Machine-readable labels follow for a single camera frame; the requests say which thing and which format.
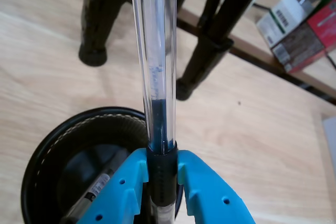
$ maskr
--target white box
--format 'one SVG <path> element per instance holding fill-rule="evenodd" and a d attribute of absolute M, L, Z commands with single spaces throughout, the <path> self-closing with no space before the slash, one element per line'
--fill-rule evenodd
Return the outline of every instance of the white box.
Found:
<path fill-rule="evenodd" d="M 281 0 L 257 22 L 257 27 L 269 47 L 280 42 L 312 12 L 311 3 L 302 2 L 300 4 L 297 0 Z"/>

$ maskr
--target wooden table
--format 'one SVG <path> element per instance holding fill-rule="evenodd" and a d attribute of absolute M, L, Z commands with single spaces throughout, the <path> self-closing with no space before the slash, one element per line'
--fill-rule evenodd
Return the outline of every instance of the wooden table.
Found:
<path fill-rule="evenodd" d="M 143 110 L 141 75 L 129 4 L 109 38 L 108 62 L 90 68 L 77 57 L 82 0 L 0 3 L 0 213 L 1 223 L 18 224 L 22 177 L 38 143 L 90 108 Z M 177 36 L 180 76 L 196 38 Z M 236 190 L 257 223 L 336 223 L 321 122 L 335 115 L 335 106 L 228 55 L 177 102 L 176 139 Z M 193 221 L 183 203 L 176 223 Z"/>
<path fill-rule="evenodd" d="M 272 7 L 279 0 L 257 0 L 257 3 Z M 186 0 L 180 16 L 184 16 L 193 25 L 198 22 L 206 0 Z M 250 8 L 236 24 L 230 34 L 230 38 L 235 42 L 234 47 L 238 50 L 255 57 L 277 69 L 282 70 L 282 66 L 274 58 L 267 43 L 259 33 L 255 23 L 266 12 L 264 10 Z M 302 71 L 291 74 L 293 77 L 321 90 L 336 99 L 336 70 L 327 58 L 321 58 Z"/>

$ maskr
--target clamp hole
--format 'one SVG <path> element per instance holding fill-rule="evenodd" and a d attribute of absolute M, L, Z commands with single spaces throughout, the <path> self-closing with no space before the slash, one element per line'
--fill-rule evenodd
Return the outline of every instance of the clamp hole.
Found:
<path fill-rule="evenodd" d="M 229 204 L 230 204 L 230 200 L 229 200 L 228 198 L 224 198 L 224 199 L 223 199 L 223 202 L 224 202 L 224 204 L 226 204 L 226 205 L 229 205 Z"/>
<path fill-rule="evenodd" d="M 96 216 L 96 221 L 100 221 L 103 218 L 103 215 L 97 215 Z"/>

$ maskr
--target barcode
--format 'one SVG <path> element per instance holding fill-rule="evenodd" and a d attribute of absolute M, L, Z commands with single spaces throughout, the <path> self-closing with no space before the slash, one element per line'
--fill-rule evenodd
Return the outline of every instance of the barcode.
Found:
<path fill-rule="evenodd" d="M 101 174 L 95 185 L 89 190 L 89 193 L 92 193 L 97 197 L 100 191 L 104 188 L 104 186 L 107 184 L 109 180 L 110 180 L 109 175 Z"/>
<path fill-rule="evenodd" d="M 276 13 L 276 14 L 278 15 L 278 17 L 280 18 L 282 24 L 283 24 L 285 27 L 287 27 L 289 24 L 288 24 L 288 21 L 286 20 L 286 18 L 284 17 L 284 15 L 282 14 L 282 12 L 281 12 L 280 10 L 277 10 L 275 13 Z"/>
<path fill-rule="evenodd" d="M 282 44 L 277 45 L 272 51 L 281 63 L 286 63 L 290 60 L 290 55 Z"/>

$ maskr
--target glass tube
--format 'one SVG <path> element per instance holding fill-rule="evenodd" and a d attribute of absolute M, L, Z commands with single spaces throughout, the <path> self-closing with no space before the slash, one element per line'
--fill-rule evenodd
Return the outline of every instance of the glass tube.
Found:
<path fill-rule="evenodd" d="M 175 145 L 176 0 L 133 0 L 149 147 Z"/>

